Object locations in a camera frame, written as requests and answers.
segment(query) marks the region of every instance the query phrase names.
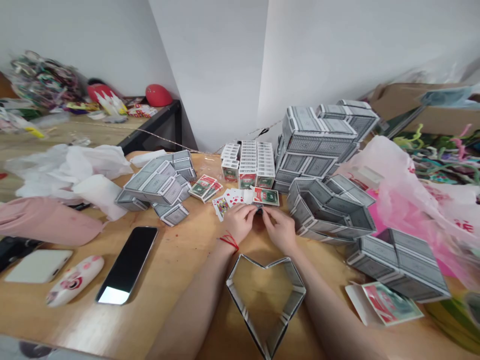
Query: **heart-shaped card frame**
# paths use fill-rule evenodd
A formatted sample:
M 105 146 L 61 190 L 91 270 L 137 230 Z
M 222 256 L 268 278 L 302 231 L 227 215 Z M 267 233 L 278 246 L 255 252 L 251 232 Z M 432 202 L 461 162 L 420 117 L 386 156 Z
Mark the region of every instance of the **heart-shaped card frame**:
M 283 266 L 285 267 L 286 273 L 288 275 L 288 278 L 290 279 L 293 285 L 293 290 L 290 293 L 290 296 L 288 297 L 288 300 L 285 306 L 283 307 L 283 311 L 280 318 L 278 319 L 278 323 L 268 335 L 268 338 L 265 343 L 261 343 L 257 335 L 257 332 L 255 330 L 255 327 L 249 317 L 249 312 L 247 310 L 247 307 L 243 303 L 239 293 L 237 292 L 237 289 L 235 288 L 233 278 L 234 278 L 235 271 L 237 270 L 237 265 L 241 258 L 247 259 L 252 264 L 264 270 L 272 268 L 278 264 L 283 264 Z M 248 328 L 248 331 L 250 332 L 250 335 L 253 338 L 255 345 L 257 346 L 258 350 L 260 350 L 265 360 L 271 360 L 274 357 L 275 352 L 279 348 L 280 343 L 282 342 L 285 332 L 287 331 L 287 327 L 289 326 L 290 320 L 297 312 L 297 309 L 300 307 L 300 304 L 304 300 L 305 294 L 307 293 L 307 289 L 305 288 L 305 285 L 302 279 L 300 278 L 300 274 L 297 271 L 297 268 L 295 267 L 294 263 L 289 257 L 283 257 L 280 260 L 277 260 L 268 264 L 267 266 L 263 266 L 262 264 L 256 262 L 250 257 L 240 254 L 237 260 L 235 261 L 235 265 L 233 265 L 233 268 L 231 269 L 230 274 L 228 274 L 226 285 L 228 287 L 228 291 L 230 292 L 231 298 L 233 299 L 233 302 L 235 303 L 236 307 L 238 308 L 241 315 L 243 316 L 243 319 L 245 320 L 246 327 Z

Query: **forearm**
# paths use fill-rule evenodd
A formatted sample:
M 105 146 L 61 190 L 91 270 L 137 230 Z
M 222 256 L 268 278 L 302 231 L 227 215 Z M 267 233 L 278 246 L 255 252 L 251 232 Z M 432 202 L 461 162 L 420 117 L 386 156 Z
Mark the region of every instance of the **forearm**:
M 330 359 L 387 359 L 371 339 L 363 324 L 339 299 L 308 260 L 295 246 L 288 254 L 306 286 L 305 302 L 318 338 Z
M 147 359 L 195 359 L 217 308 L 234 251 L 233 246 L 223 241 L 215 244 L 167 317 Z

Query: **white tissue paper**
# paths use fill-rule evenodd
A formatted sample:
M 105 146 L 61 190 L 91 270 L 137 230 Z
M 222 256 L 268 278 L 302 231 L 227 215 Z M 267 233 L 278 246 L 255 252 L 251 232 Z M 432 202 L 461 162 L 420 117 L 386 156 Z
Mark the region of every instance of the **white tissue paper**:
M 72 186 L 92 175 L 102 174 L 112 180 L 133 173 L 122 148 L 111 145 L 91 148 L 59 144 L 46 152 L 7 160 L 4 169 L 25 181 L 15 192 L 16 196 L 51 197 L 65 205 L 83 202 L 83 199 L 72 191 Z
M 122 188 L 101 174 L 90 176 L 71 189 L 85 203 L 92 203 L 100 208 L 110 221 L 116 221 L 127 213 L 126 209 L 115 203 Z
M 130 162 L 135 165 L 137 168 L 143 168 L 147 163 L 156 159 L 159 156 L 165 155 L 167 152 L 165 150 L 157 150 L 153 152 L 148 152 L 145 154 L 137 155 L 131 158 Z

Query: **string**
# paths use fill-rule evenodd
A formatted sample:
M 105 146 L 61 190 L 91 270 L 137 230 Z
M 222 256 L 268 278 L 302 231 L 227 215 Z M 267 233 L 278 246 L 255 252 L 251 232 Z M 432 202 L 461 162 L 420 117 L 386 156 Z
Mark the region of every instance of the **string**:
M 247 137 L 248 135 L 251 135 L 251 134 L 253 134 L 253 133 L 256 133 L 257 131 L 260 131 L 260 133 L 252 139 L 252 140 L 255 140 L 255 139 L 257 139 L 260 135 L 266 134 L 271 128 L 273 128 L 275 125 L 281 123 L 282 121 L 283 121 L 283 119 L 275 122 L 273 125 L 270 125 L 269 127 L 257 128 L 257 129 L 255 129 L 255 130 L 249 132 L 248 134 L 242 136 L 242 138 L 245 138 L 245 137 Z M 220 147 L 218 148 L 218 150 L 215 151 L 215 152 L 203 152 L 203 151 L 194 150 L 194 149 L 189 148 L 189 147 L 187 147 L 187 146 L 185 146 L 185 145 L 179 144 L 179 143 L 177 143 L 177 142 L 175 142 L 175 141 L 166 139 L 166 138 L 161 137 L 161 136 L 159 136 L 159 135 L 157 135 L 157 134 L 154 134 L 153 132 L 146 131 L 146 130 L 143 130 L 143 129 L 140 129 L 140 128 L 119 127 L 119 126 L 97 124 L 97 123 L 92 123 L 92 122 L 80 122 L 80 121 L 70 121 L 70 123 L 83 124 L 83 125 L 93 125 L 93 126 L 99 126 L 99 127 L 103 127 L 103 128 L 120 129 L 120 130 L 133 130 L 134 132 L 135 132 L 135 131 L 141 131 L 141 132 L 150 134 L 150 135 L 152 135 L 152 136 L 154 136 L 154 137 L 156 137 L 156 138 L 162 139 L 162 140 L 164 140 L 164 141 L 166 141 L 166 142 L 168 142 L 168 143 L 171 143 L 171 144 L 174 144 L 174 145 L 178 145 L 179 147 L 182 147 L 182 148 L 184 148 L 184 149 L 187 149 L 187 150 L 189 150 L 191 153 L 196 153 L 196 154 L 218 155 L 219 152 L 220 152 L 220 150 L 221 150 L 226 144 L 228 144 L 228 143 L 223 144 L 223 145 L 220 146 Z
M 235 252 L 239 251 L 240 250 L 239 245 L 235 241 L 232 234 L 228 230 L 226 232 L 228 233 L 228 235 L 223 235 L 222 237 L 219 237 L 219 239 L 227 244 L 232 245 L 236 249 Z

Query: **red balloon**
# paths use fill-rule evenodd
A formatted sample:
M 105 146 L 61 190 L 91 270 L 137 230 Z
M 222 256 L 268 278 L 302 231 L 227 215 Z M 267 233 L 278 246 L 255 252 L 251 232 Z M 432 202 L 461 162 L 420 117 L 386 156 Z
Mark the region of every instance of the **red balloon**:
M 146 87 L 145 96 L 150 106 L 162 107 L 170 105 L 174 100 L 162 85 L 150 84 Z

